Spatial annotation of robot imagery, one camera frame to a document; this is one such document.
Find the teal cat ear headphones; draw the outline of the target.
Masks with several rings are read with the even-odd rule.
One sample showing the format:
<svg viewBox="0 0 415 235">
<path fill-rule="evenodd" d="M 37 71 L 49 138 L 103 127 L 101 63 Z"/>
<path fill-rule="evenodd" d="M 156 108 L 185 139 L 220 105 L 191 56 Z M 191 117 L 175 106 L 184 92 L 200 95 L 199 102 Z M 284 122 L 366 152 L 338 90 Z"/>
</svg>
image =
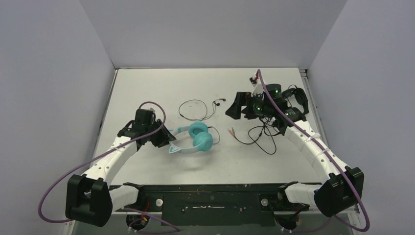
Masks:
<svg viewBox="0 0 415 235">
<path fill-rule="evenodd" d="M 208 132 L 208 126 L 203 122 L 194 122 L 188 126 L 181 126 L 176 129 L 171 129 L 171 134 L 175 137 L 179 133 L 188 132 L 192 137 L 192 147 L 179 147 L 170 141 L 169 154 L 193 154 L 197 152 L 208 152 L 213 146 L 213 137 Z"/>
</svg>

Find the black over-ear headset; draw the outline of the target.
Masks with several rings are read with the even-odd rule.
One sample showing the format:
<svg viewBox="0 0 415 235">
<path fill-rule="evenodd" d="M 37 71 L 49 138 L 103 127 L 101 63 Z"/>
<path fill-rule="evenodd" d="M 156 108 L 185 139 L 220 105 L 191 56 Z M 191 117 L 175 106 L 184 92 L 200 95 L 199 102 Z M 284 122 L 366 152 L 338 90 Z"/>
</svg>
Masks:
<svg viewBox="0 0 415 235">
<path fill-rule="evenodd" d="M 304 89 L 294 86 L 293 88 L 288 88 L 283 91 L 282 96 L 286 99 L 294 96 L 297 103 L 303 107 L 303 114 L 306 115 L 309 113 L 308 98 Z"/>
</svg>

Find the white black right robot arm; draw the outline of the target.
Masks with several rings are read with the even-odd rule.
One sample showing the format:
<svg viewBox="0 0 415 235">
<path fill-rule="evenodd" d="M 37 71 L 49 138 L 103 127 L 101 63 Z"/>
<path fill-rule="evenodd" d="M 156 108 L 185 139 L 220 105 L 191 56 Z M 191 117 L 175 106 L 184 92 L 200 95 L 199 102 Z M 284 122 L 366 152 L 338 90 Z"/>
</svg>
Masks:
<svg viewBox="0 0 415 235">
<path fill-rule="evenodd" d="M 252 92 L 237 92 L 225 114 L 232 119 L 267 119 L 270 125 L 288 139 L 307 159 L 317 173 L 320 185 L 290 182 L 279 188 L 278 205 L 285 210 L 296 203 L 317 207 L 332 217 L 358 203 L 362 196 L 364 174 L 350 168 L 324 144 L 306 120 L 306 113 L 288 105 L 288 91 L 280 84 L 267 84 L 267 91 L 258 76 L 250 78 Z"/>
</svg>

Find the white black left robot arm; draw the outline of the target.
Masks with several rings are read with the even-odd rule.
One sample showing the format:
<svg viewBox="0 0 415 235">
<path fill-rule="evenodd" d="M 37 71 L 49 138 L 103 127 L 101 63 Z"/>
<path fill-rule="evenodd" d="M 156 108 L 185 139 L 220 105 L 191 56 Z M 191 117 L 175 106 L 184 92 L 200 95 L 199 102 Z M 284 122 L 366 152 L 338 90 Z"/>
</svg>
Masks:
<svg viewBox="0 0 415 235">
<path fill-rule="evenodd" d="M 126 183 L 110 189 L 111 182 L 127 160 L 147 142 L 164 147 L 175 137 L 156 118 L 153 109 L 137 109 L 117 134 L 107 154 L 92 164 L 82 175 L 72 175 L 67 184 L 65 216 L 90 225 L 103 227 L 114 211 L 127 205 L 139 211 L 146 205 L 146 196 L 139 186 Z"/>
</svg>

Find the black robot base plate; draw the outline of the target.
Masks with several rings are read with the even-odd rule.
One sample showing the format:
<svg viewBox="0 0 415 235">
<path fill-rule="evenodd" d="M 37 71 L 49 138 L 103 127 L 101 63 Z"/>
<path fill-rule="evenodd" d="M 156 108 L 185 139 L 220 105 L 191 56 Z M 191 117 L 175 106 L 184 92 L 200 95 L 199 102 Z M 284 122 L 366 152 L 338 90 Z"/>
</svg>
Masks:
<svg viewBox="0 0 415 235">
<path fill-rule="evenodd" d="M 308 206 L 289 203 L 282 184 L 140 185 L 128 205 L 176 226 L 274 226 L 276 219 L 295 222 Z"/>
</svg>

